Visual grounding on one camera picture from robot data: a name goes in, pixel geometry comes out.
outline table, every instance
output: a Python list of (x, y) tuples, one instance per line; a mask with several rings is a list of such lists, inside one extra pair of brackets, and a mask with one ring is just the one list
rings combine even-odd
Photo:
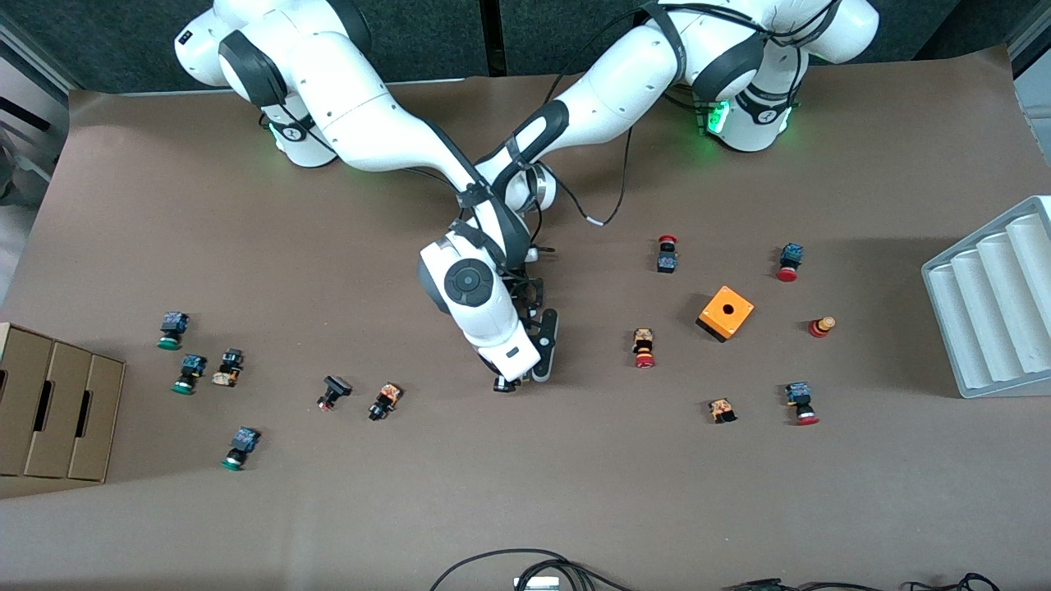
[[(477, 158), (549, 82), (395, 93)], [(417, 251), (457, 212), (441, 185), (296, 168), (232, 95), (75, 94), (0, 317), (128, 370), (109, 482), (0, 503), (4, 589), (420, 589), (513, 546), (638, 589), (891, 589), (968, 570), (1046, 587), (1051, 400), (961, 400), (920, 277), (1051, 181), (1004, 50), (818, 67), (800, 101), (755, 155), (661, 102), (636, 127), (613, 224), (560, 197), (540, 240), (557, 252), (536, 265), (562, 317), (554, 375), (500, 395), (416, 282)], [(547, 161), (602, 218), (622, 148)], [(658, 274), (669, 232), (679, 269)], [(790, 241), (806, 259), (783, 284)], [(694, 319), (723, 284), (756, 311), (719, 344)], [(192, 315), (182, 352), (214, 368), (244, 349), (236, 389), (168, 390), (181, 353), (153, 343), (171, 309)], [(807, 335), (825, 314), (831, 335)], [(656, 332), (652, 370), (632, 364), (638, 326)], [(327, 374), (355, 391), (322, 414)], [(801, 380), (816, 427), (784, 405)], [(386, 381), (405, 398), (371, 423)], [(714, 425), (723, 396), (740, 420)], [(242, 425), (264, 436), (233, 474), (219, 462)], [(529, 562), (475, 564), (447, 588), (509, 588)]]

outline orange box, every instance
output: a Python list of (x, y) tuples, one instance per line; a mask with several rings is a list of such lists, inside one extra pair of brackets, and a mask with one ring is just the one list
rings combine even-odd
[(725, 285), (719, 288), (716, 297), (708, 302), (707, 306), (701, 310), (697, 317), (697, 325), (708, 331), (720, 343), (725, 343), (730, 337), (737, 334), (748, 318), (751, 310), (756, 309), (744, 298)]

